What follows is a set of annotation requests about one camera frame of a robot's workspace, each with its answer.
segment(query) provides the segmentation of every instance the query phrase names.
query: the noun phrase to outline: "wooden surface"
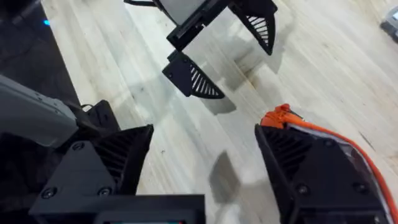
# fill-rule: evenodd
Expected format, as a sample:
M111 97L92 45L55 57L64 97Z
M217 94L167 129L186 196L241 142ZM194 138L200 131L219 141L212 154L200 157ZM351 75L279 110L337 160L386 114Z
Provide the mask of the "wooden surface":
M274 54L225 10L185 53L226 93L184 97L162 74L174 25L122 0L43 0L81 103L108 100L122 128L155 125L140 194L206 194L208 223L278 223L254 137L290 103L355 140L398 198L398 44L379 28L397 0L278 0Z

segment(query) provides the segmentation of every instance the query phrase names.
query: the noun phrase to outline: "black mount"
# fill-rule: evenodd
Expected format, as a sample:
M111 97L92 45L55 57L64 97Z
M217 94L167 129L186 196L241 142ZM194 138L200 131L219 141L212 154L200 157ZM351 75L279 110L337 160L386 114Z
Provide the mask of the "black mount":
M185 95L206 99L222 99L224 93L182 52L174 51L163 74Z
M336 141L260 125L255 132L281 224L387 223L372 183Z
M152 125L73 144L29 214L39 223L205 224L204 195L136 195Z
M180 25L172 19L159 0L124 0L124 2L136 6L158 7L176 24L177 27L167 36L167 40L175 47L177 52L183 56L176 57L176 53L173 52L169 56L170 64L164 69L164 75L166 75L185 96L194 95L200 98L211 99L220 99L224 97L221 90L198 68L195 62L182 53L182 50L226 7L229 7L239 17L267 54L272 54L275 41L274 14L277 11L277 7L272 0L207 0ZM192 72L186 68L182 69L183 62L179 61L181 58L189 60L192 67L194 67L207 82L211 83L211 86L215 86L217 92L220 94L216 96L209 95L194 89L195 86L192 85L192 80L189 79L192 77Z

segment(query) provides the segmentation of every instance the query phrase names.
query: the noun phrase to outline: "black cable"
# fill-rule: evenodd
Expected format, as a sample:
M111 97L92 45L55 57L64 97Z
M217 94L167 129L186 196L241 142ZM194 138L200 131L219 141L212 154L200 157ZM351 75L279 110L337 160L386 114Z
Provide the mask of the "black cable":
M152 1L136 1L136 0L124 0L124 3L132 4L133 6L150 6L156 7L156 4Z

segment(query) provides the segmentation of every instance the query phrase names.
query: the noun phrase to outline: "black 3d-printed part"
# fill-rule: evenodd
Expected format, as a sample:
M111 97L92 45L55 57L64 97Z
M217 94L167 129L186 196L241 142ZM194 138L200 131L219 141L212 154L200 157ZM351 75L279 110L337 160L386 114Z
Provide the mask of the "black 3d-printed part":
M148 125L120 131L93 142L102 163L116 183L118 194L136 194L153 132L154 127Z
M272 1L250 0L231 3L229 8L239 17L267 54L271 55L275 42L276 5Z
M222 99L224 93L182 52L174 51L163 74L185 95L206 99Z
M377 194L332 139L256 125L281 224L387 223Z

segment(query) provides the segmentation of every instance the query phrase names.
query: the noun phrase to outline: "black bracket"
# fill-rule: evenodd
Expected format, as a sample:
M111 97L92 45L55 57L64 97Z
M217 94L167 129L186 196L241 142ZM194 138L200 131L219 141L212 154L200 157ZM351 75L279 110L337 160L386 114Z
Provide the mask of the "black bracket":
M236 1L228 6L257 39L260 46L272 54L275 42L275 17L277 6L271 1Z
M163 74L185 95L207 99L222 99L224 93L207 77L199 66L182 52L174 51Z
M211 0L203 3L183 24L167 36L167 40L182 51L208 24L210 24L231 2L231 0Z

